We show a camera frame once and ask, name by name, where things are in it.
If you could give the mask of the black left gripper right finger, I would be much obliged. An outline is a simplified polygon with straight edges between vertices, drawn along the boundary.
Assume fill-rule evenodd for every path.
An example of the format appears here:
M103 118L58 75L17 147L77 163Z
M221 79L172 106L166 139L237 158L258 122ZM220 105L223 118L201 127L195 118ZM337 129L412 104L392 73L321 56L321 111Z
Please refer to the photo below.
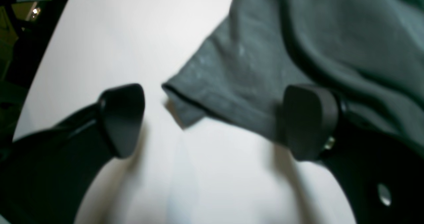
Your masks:
M423 223L423 157L407 141L348 111L342 96L290 85L282 105L285 144L319 161L342 188L358 224Z

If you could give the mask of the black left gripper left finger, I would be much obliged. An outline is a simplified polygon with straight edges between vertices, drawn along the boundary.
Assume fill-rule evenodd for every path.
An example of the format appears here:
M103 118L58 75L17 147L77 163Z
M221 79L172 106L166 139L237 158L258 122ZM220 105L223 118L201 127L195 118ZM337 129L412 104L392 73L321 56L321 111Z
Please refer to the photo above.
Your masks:
M2 146L2 217L11 224L72 224L104 165L133 154L144 108L141 85L114 87L50 129Z

